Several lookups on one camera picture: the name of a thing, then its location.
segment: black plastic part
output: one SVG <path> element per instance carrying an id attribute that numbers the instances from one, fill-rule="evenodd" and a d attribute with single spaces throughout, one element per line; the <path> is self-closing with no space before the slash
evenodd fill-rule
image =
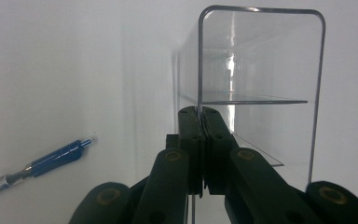
<path id="1" fill-rule="evenodd" d="M 210 194 L 224 195 L 228 182 L 229 152 L 238 145 L 217 110 L 203 107 L 202 124 L 206 136 L 205 184 L 208 186 Z"/>
<path id="2" fill-rule="evenodd" d="M 126 223 L 130 189 L 118 183 L 104 183 L 92 189 L 77 207 L 69 224 Z"/>
<path id="3" fill-rule="evenodd" d="M 339 185 L 321 181 L 307 186 L 316 213 L 331 224 L 358 224 L 358 198 Z"/>
<path id="4" fill-rule="evenodd" d="M 230 160 L 232 188 L 238 191 L 255 223 L 322 223 L 258 152 L 236 148 L 230 152 Z"/>
<path id="5" fill-rule="evenodd" d="M 181 149 L 158 154 L 132 223 L 186 223 L 188 165 L 188 155 Z"/>
<path id="6" fill-rule="evenodd" d="M 249 208 L 235 188 L 227 193 L 225 197 L 225 208 L 231 224 L 254 223 Z"/>
<path id="7" fill-rule="evenodd" d="M 178 112 L 179 122 L 179 148 L 186 151 L 189 156 L 191 171 L 189 177 L 189 194 L 202 196 L 203 151 L 205 140 L 202 135 L 197 111 L 194 106 L 181 109 Z"/>

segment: blue pen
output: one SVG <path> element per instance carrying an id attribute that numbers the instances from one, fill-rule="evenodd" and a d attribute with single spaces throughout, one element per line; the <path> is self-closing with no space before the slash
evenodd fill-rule
<path id="1" fill-rule="evenodd" d="M 62 165 L 77 161 L 82 156 L 84 148 L 90 144 L 92 144 L 92 139 L 83 142 L 77 140 L 66 147 L 57 149 L 48 155 L 27 164 L 19 171 L 1 176 L 0 191 L 20 183 L 27 177 L 38 177 Z"/>

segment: white wall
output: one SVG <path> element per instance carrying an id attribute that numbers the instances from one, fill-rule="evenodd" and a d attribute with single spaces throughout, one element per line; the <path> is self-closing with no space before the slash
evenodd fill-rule
<path id="1" fill-rule="evenodd" d="M 0 175 L 77 138 L 98 141 L 2 192 L 0 223 L 68 222 L 93 187 L 150 172 L 173 133 L 173 54 L 213 4 L 324 14 L 314 180 L 358 195 L 358 1 L 1 0 Z"/>

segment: clear plastic box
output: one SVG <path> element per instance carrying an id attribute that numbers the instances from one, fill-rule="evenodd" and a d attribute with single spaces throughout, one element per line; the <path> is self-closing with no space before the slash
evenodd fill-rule
<path id="1" fill-rule="evenodd" d="M 312 176 L 324 30 L 315 10 L 206 8 L 178 54 L 177 109 L 217 109 L 241 147 L 261 152 L 304 189 Z"/>

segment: screw hole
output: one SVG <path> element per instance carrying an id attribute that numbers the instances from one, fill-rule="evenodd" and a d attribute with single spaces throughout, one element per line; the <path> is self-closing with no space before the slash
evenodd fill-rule
<path id="1" fill-rule="evenodd" d="M 163 223 L 165 220 L 165 214 L 161 211 L 154 211 L 149 216 L 149 222 L 153 224 Z"/>

